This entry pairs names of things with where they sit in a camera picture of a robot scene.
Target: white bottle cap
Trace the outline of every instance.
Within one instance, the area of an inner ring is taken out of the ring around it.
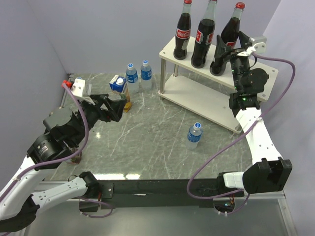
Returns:
[[[142,62],[142,65],[143,65],[144,67],[146,67],[146,66],[148,66],[148,65],[149,65],[149,63],[148,63],[148,61],[147,61],[147,60],[144,60],[144,61]]]
[[[118,85],[122,85],[124,83],[124,80],[122,78],[119,78],[116,82]]]
[[[128,70],[132,70],[133,69],[133,64],[132,63],[129,63],[128,64]]]
[[[201,129],[201,124],[200,124],[199,122],[195,123],[195,124],[193,125],[193,129],[194,129],[194,130],[199,130],[199,129]]]

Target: white shelf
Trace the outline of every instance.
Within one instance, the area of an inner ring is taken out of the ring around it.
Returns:
[[[220,84],[223,84],[231,89],[234,89],[234,83],[233,83],[233,77],[232,77],[232,71],[231,71],[231,65],[228,62],[226,65],[226,69],[223,75],[221,76],[214,76],[210,73],[210,64],[213,60],[213,56],[215,53],[215,49],[216,46],[215,45],[211,45],[208,55],[207,55],[207,61],[206,64],[203,68],[201,69],[197,69],[194,68],[191,65],[190,59],[193,53],[193,48],[194,48],[194,42],[195,42],[195,38],[194,37],[190,37],[189,43],[187,45],[187,57],[184,60],[177,60],[176,58],[174,58],[173,56],[173,51],[175,48],[175,37],[172,38],[171,41],[169,41],[169,43],[163,48],[163,50],[159,53],[159,57],[163,58],[167,61],[170,61],[174,64],[179,65],[180,67],[186,68],[192,72],[195,72],[201,76],[204,76],[206,78],[209,78],[213,81],[216,81]],[[268,100],[272,87],[275,83],[277,74],[278,74],[278,70],[275,68],[272,68],[270,66],[264,65],[262,63],[257,62],[256,65],[253,68],[262,68],[264,69],[267,74],[269,75],[269,79],[265,85],[265,91],[263,93],[259,93],[258,94],[258,100],[265,102]]]
[[[235,133],[238,121],[228,105],[228,96],[201,85],[185,76],[171,77],[165,83],[161,97],[170,100]]]

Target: lower shelf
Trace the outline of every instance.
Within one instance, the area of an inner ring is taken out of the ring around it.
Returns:
[[[235,133],[238,121],[228,105],[228,96],[201,85],[185,76],[171,77],[165,83],[161,97],[176,103]]]

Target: white wall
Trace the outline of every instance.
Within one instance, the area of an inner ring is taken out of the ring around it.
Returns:
[[[0,189],[60,105],[66,73],[26,0],[0,1]]]
[[[279,152],[293,164],[285,194],[300,236],[315,235],[314,9],[313,1],[282,0],[264,33],[266,55],[291,60],[297,68],[291,89],[265,121]],[[289,65],[272,65],[279,68],[279,76],[269,104],[291,76]]]
[[[174,36],[183,0],[28,0],[67,73],[122,72],[148,59],[160,71],[158,53]],[[237,0],[219,0],[216,33],[221,33]],[[241,29],[260,36],[280,0],[246,1]],[[191,7],[194,36],[206,0]]]

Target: dark cola liquid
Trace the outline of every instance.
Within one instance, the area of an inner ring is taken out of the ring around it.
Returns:
[[[240,19],[233,17],[224,27],[221,38],[227,46],[234,48],[240,31]]]
[[[199,23],[199,32],[197,31],[195,48],[191,57],[193,67],[202,68],[205,65],[215,26],[215,22],[210,19],[202,19]]]
[[[178,60],[183,60],[187,56],[187,44],[190,38],[190,28],[191,28],[190,14],[182,13],[177,24],[177,30],[175,35],[176,45],[173,53],[174,57]],[[186,33],[178,35],[178,30],[186,31]]]

